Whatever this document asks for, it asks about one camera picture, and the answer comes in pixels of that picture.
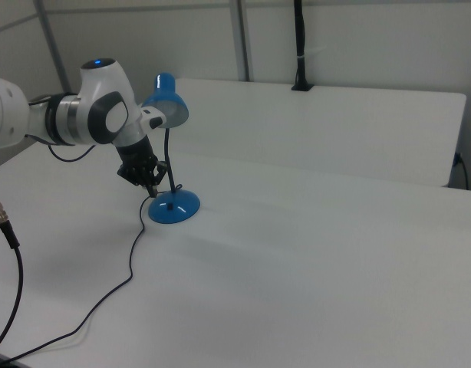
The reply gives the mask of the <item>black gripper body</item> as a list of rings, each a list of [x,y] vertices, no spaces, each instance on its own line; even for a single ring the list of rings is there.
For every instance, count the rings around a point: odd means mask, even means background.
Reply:
[[[145,168],[153,174],[157,157],[147,136],[129,146],[118,146],[116,150],[121,159],[117,174],[123,179],[133,185],[139,185],[137,172],[140,169]]]

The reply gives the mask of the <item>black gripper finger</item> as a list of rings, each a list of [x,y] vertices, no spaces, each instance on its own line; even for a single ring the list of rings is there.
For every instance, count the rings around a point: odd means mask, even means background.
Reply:
[[[142,168],[137,172],[139,184],[144,187],[150,197],[157,197],[158,190],[155,175],[149,172],[147,169]]]
[[[153,169],[153,185],[158,186],[162,181],[164,176],[167,174],[168,165],[165,161],[157,160],[156,165]]]

